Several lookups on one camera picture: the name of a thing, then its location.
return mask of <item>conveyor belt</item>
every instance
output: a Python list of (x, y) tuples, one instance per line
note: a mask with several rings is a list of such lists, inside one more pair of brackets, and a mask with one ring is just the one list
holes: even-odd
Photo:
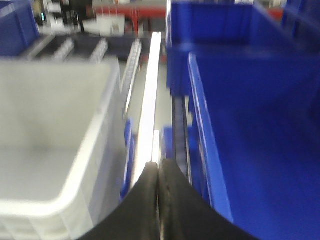
[(128, 108), (131, 100), (131, 94), (133, 86), (135, 84), (136, 73), (138, 69), (140, 54), (141, 54), (141, 42), (139, 39), (135, 40), (132, 44), (130, 55), (126, 63), (123, 77), (121, 79), (120, 88), (122, 94), (122, 100), (124, 101), (123, 116), (128, 115)]
[[(86, 33), (48, 35), (36, 41), (20, 57), (29, 61), (70, 62), (90, 60), (99, 62), (108, 56), (117, 56), (120, 61), (127, 61), (136, 39), (132, 36), (101, 37)], [(138, 39), (141, 45), (141, 55), (147, 56), (151, 39), (148, 37)]]

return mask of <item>black rubber pad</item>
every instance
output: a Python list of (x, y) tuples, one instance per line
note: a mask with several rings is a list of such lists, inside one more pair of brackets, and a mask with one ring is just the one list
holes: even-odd
[(255, 239), (212, 209), (188, 183), (175, 161), (162, 161), (159, 183), (162, 239)]
[(123, 202), (80, 240), (159, 240), (158, 166), (149, 162)]

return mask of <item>plastic bin rim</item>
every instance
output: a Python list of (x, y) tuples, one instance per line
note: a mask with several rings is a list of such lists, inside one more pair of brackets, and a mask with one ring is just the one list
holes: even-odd
[[(20, 63), (20, 64), (29, 64), (28, 61), (26, 61), (25, 59), (18, 57), (18, 56), (0, 56), (0, 64), (4, 64), (4, 63), (8, 63), (8, 62), (12, 62), (14, 63)], [(43, 64), (43, 63), (48, 63), (51, 65), (65, 65), (66, 62), (59, 62), (59, 61), (52, 61), (49, 58), (48, 59), (40, 59), (40, 58), (36, 58), (32, 60), (33, 63), (39, 63), (39, 64)], [(109, 62), (113, 62), (113, 60), (111, 61), (111, 59), (103, 59), (101, 62), (86, 62), (80, 59), (71, 59), (68, 60), (68, 64), (78, 64), (78, 65), (88, 65), (88, 64), (92, 64), (92, 65), (101, 65), (101, 64), (106, 64)]]
[(232, 52), (225, 52), (224, 54), (207, 54), (204, 52), (190, 52), (188, 56), (188, 61), (194, 61), (196, 60), (198, 62), (198, 59), (219, 59), (219, 60), (228, 60), (233, 59), (237, 61), (242, 61), (243, 59), (247, 60), (277, 60), (279, 62), (290, 60), (290, 61), (301, 61), (301, 60), (314, 60), (316, 62), (319, 62), (320, 58), (318, 55), (315, 54), (301, 54), (299, 52), (292, 52), (292, 53), (281, 53), (281, 52), (261, 52), (259, 54), (255, 52), (247, 52), (245, 54), (234, 54)]
[(258, 3), (250, 4), (250, 3), (241, 3), (241, 4), (230, 4), (230, 3), (216, 3), (216, 2), (197, 2), (197, 1), (188, 1), (188, 0), (182, 0), (182, 1), (172, 1), (171, 5), (197, 5), (197, 6), (216, 6), (219, 8), (252, 8), (255, 5), (258, 5)]
[[(188, 68), (190, 73), (190, 81), (192, 87), (192, 95), (193, 95), (193, 104), (196, 109), (195, 115), (197, 120), (197, 127), (201, 130), (199, 133), (200, 142), (202, 146), (202, 154), (205, 156), (206, 161), (204, 164), (206, 165), (206, 169), (215, 173), (222, 182), (219, 186), (219, 189), (215, 189), (212, 186), (212, 181), (207, 179), (207, 186), (209, 188), (209, 200), (210, 204), (215, 207), (218, 213), (223, 215), (226, 219), (228, 219), (231, 223), (233, 223), (233, 215), (229, 202), (228, 191), (225, 183), (225, 177), (222, 171), (222, 166), (220, 163), (220, 157), (217, 152), (213, 150), (212, 146), (207, 145), (206, 140), (210, 140), (209, 142), (213, 143), (217, 148), (216, 139), (214, 130), (211, 125), (211, 118), (208, 112), (207, 100), (204, 95), (204, 89), (201, 82), (201, 76), (198, 68), (198, 63), (196, 59), (196, 55), (190, 53), (188, 57)], [(208, 159), (214, 159), (214, 163), (209, 162)]]

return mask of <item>blue bin wall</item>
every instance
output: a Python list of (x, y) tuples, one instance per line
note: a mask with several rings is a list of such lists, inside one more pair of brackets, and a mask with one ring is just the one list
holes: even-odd
[(191, 55), (189, 68), (211, 205), (259, 239), (317, 239), (320, 59)]
[(38, 37), (29, 1), (0, 1), (0, 56), (18, 56)]
[(166, 159), (174, 159), (174, 143), (172, 127), (166, 126), (162, 129), (162, 153)]
[(174, 2), (167, 39), (167, 87), (188, 95), (190, 52), (292, 52), (297, 46), (259, 5)]
[(199, 133), (196, 126), (197, 120), (194, 120), (192, 127), (188, 128), (192, 186), (208, 204), (211, 204), (206, 178), (207, 174), (205, 172), (206, 170), (204, 169), (205, 165), (202, 161), (202, 150), (199, 149), (198, 145)]

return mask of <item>white plastic bin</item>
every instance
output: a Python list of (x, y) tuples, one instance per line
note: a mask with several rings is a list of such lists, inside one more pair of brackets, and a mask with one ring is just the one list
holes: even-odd
[(77, 239), (119, 203), (120, 70), (0, 62), (0, 239)]

